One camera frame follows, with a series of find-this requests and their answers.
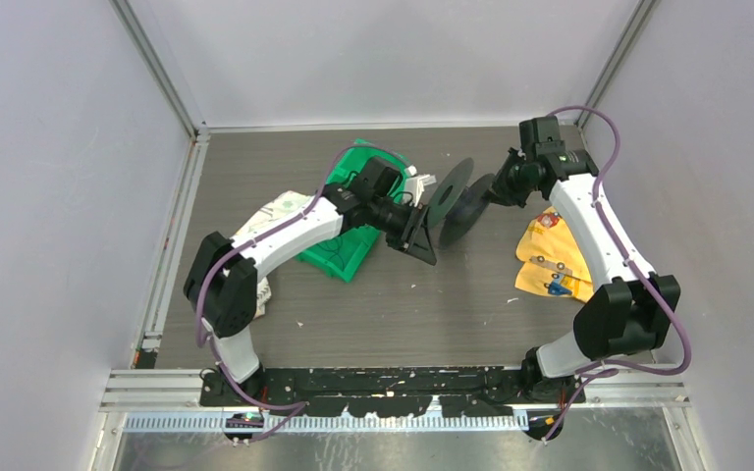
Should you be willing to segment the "black cable spool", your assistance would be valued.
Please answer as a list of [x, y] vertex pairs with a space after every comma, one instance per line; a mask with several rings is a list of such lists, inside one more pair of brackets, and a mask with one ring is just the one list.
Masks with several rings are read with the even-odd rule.
[[440, 248], [461, 240], [491, 203], [490, 188], [495, 175], [484, 174], [469, 183], [474, 164], [472, 158], [461, 160], [429, 198], [425, 225], [430, 230], [440, 227], [437, 242]]

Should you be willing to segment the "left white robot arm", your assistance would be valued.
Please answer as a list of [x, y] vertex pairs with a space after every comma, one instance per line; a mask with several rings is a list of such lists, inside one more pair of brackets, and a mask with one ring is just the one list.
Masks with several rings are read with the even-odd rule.
[[202, 240], [183, 293], [196, 316], [197, 340], [214, 347], [227, 376], [224, 393], [235, 404], [252, 405], [262, 391], [249, 327], [261, 278], [304, 250], [360, 227], [384, 233], [396, 251], [436, 263], [429, 231], [452, 205], [439, 195], [426, 204], [397, 201], [390, 192], [400, 175], [386, 160], [372, 157], [350, 182], [324, 184], [280, 221], [242, 237], [214, 232]]

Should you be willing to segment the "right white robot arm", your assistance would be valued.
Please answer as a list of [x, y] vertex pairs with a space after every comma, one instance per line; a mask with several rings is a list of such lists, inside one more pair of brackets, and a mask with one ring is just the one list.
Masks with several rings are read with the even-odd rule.
[[491, 183], [490, 201], [522, 207], [532, 192], [540, 192], [571, 231], [595, 289], [570, 332], [530, 349], [521, 363], [522, 392], [541, 403], [580, 372], [662, 347], [680, 286], [637, 254], [600, 194], [596, 163], [585, 151], [567, 150], [556, 117], [521, 122], [519, 141]]

